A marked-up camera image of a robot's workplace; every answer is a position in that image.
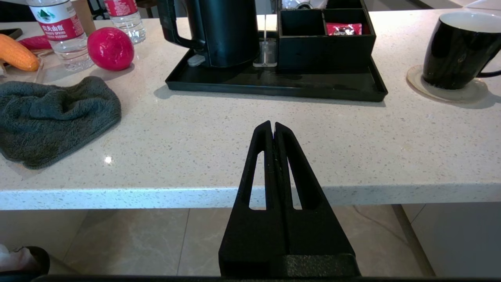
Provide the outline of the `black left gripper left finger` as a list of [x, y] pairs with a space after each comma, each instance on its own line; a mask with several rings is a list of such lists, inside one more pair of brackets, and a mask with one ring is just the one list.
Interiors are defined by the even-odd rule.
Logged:
[[[218, 252], [222, 275], [278, 275], [286, 255], [283, 216], [274, 167], [270, 121], [253, 132], [243, 174]], [[252, 210], [249, 202], [257, 158], [264, 155], [265, 210]]]

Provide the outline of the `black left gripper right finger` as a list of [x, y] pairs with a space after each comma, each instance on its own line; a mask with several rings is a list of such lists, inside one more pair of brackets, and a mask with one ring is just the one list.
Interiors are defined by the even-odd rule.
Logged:
[[356, 254], [292, 130], [274, 130], [274, 165], [285, 232], [285, 277], [359, 277]]

